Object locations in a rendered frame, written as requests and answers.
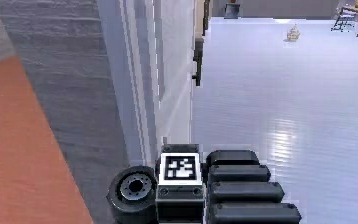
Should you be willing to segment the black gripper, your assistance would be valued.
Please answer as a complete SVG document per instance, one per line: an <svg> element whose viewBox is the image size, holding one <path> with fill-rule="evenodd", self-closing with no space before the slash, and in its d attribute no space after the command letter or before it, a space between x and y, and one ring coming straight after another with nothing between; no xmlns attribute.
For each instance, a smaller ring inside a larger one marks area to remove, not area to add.
<svg viewBox="0 0 358 224"><path fill-rule="evenodd" d="M118 173L106 195L114 224L156 224L154 170L133 166Z"/></svg>

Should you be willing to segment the dark slatted chair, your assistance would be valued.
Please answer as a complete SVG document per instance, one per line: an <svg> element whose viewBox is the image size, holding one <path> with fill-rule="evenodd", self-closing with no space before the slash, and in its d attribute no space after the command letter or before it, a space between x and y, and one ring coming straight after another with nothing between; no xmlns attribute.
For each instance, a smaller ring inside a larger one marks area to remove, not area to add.
<svg viewBox="0 0 358 224"><path fill-rule="evenodd" d="M336 21L331 27L331 30L339 30L343 32L345 27L351 26L352 22L355 21L355 15L355 12L338 8L336 13Z"/></svg>

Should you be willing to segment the dark grey plant pot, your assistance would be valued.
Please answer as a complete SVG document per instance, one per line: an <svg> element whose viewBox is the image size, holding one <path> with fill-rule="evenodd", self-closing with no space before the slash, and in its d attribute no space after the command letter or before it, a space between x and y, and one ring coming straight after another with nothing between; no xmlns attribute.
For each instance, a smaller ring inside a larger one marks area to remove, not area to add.
<svg viewBox="0 0 358 224"><path fill-rule="evenodd" d="M239 17L240 5L237 3L227 3L225 7L225 19L237 19Z"/></svg>

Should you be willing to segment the white room door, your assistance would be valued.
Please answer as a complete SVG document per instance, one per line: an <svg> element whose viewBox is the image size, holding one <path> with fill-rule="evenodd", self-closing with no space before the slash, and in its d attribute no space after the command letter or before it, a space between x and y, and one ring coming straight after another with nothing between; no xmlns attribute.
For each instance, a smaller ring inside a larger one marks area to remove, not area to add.
<svg viewBox="0 0 358 224"><path fill-rule="evenodd" d="M191 141L197 0L98 0L125 151L152 166Z"/></svg>

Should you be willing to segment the cream tiered ornament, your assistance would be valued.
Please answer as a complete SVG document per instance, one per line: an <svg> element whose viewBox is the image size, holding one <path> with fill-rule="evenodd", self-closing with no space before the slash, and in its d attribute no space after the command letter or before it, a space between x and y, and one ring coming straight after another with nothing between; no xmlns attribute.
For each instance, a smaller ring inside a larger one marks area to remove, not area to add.
<svg viewBox="0 0 358 224"><path fill-rule="evenodd" d="M297 25L294 25L288 32L287 32L287 41L295 42L299 39L300 31Z"/></svg>

